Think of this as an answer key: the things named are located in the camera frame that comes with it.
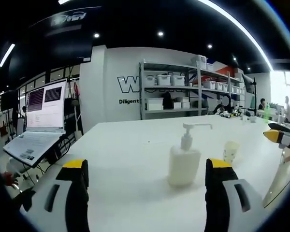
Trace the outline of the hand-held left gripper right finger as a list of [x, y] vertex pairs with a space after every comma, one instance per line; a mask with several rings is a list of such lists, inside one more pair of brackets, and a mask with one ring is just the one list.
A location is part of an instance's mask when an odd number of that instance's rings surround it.
[[268, 216], [262, 197], [230, 164], [207, 159], [206, 232], [257, 232]]

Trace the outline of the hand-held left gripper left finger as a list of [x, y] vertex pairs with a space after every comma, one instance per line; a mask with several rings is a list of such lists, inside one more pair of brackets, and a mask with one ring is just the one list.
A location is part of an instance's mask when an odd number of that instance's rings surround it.
[[46, 173], [19, 211], [39, 232], [88, 232], [88, 162], [71, 160]]

